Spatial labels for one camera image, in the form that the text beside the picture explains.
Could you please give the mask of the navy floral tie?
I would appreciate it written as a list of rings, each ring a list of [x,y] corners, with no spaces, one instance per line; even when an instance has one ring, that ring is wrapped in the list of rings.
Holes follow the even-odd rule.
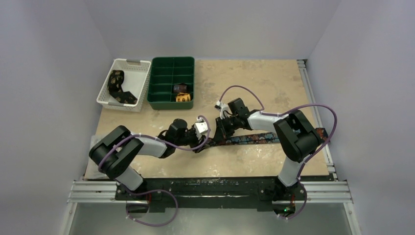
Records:
[[[229,137],[221,141],[215,141],[209,138],[203,148],[226,146],[226,145],[246,145],[246,144],[273,144],[280,143],[278,136],[275,133],[259,133],[250,135],[241,135]]]

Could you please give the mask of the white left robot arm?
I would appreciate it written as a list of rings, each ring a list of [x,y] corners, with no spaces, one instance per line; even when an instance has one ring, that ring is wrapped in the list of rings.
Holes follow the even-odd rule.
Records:
[[[198,151],[206,145],[209,134],[209,122],[204,116],[198,116],[191,127],[185,120],[175,119],[156,137],[134,134],[120,125],[90,149],[89,158],[97,164],[100,173],[124,185],[133,200],[140,200],[146,194],[146,187],[143,177],[131,167],[137,155],[164,159],[177,149]]]

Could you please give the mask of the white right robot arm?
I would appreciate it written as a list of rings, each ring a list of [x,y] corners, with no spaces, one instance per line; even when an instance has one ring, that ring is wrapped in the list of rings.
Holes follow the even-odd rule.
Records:
[[[276,134],[286,158],[275,185],[276,196],[287,199],[294,193],[301,165],[306,157],[316,152],[323,143],[316,129],[300,110],[287,114],[265,114],[260,110],[249,110],[242,99],[228,104],[217,101],[215,108],[220,112],[216,118],[214,141],[225,141],[237,129],[259,130]]]

